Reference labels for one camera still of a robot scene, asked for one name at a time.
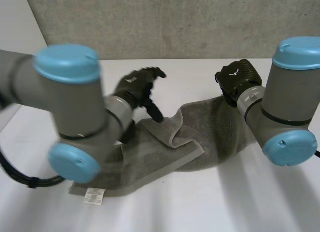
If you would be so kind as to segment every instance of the white surface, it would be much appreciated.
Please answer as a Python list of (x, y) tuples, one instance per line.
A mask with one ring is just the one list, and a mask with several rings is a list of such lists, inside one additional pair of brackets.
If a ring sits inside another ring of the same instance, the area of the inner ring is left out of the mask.
[[(33, 55), (47, 44), (27, 0), (0, 0), (0, 50)], [(19, 110), (14, 105), (0, 113), (0, 131)]]
[[(153, 100), (167, 117), (189, 102), (221, 95), (214, 75), (233, 59), (103, 61), (105, 92), (131, 70), (158, 66)], [(271, 61), (251, 62), (267, 81)], [(136, 118), (146, 118), (143, 109)], [(318, 141), (320, 114), (311, 130)], [(57, 140), (49, 113), (21, 108), (0, 134), (0, 145), (22, 172), (53, 176), (47, 162)], [(318, 232), (320, 159), (276, 167), (257, 144), (226, 163), (197, 172), (175, 172), (102, 206), (69, 195), (71, 182), (32, 190), (0, 173), (0, 228), (4, 232)]]

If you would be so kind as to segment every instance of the black cable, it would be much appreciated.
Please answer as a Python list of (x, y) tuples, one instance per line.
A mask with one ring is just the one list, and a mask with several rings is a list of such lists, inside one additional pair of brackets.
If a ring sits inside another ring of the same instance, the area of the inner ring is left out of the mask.
[(37, 187), (52, 187), (58, 185), (65, 181), (66, 179), (62, 178), (61, 176), (56, 176), (53, 178), (48, 179), (40, 179), (37, 177), (28, 177), (23, 173), (16, 170), (6, 159), (3, 155), (2, 150), (0, 148), (0, 164), (2, 168), (6, 172), (6, 174), (11, 177), (16, 182), (26, 185), (29, 188), (35, 189)]

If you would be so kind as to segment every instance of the towel label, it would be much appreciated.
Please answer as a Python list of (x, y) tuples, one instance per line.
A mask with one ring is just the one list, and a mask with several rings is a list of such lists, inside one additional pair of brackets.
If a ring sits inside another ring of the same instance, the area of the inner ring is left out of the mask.
[(102, 205), (105, 191), (105, 189), (101, 188), (88, 188), (85, 193), (84, 203), (95, 206)]

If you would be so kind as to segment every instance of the towel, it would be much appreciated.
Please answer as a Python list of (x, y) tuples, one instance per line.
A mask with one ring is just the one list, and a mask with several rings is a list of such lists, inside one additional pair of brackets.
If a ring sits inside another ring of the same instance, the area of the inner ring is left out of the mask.
[(73, 183), (70, 194), (105, 189), (105, 197), (125, 196), (174, 171), (217, 166), (255, 138), (237, 108), (223, 96), (183, 105), (162, 123), (143, 119), (128, 144), (114, 147), (101, 173), (90, 183)]

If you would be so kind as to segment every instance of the concrete wall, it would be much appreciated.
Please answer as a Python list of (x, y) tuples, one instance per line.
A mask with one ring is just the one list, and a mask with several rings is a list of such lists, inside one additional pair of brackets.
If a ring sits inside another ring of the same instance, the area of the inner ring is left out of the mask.
[(102, 59), (270, 58), (320, 35), (320, 0), (28, 0), (48, 44)]

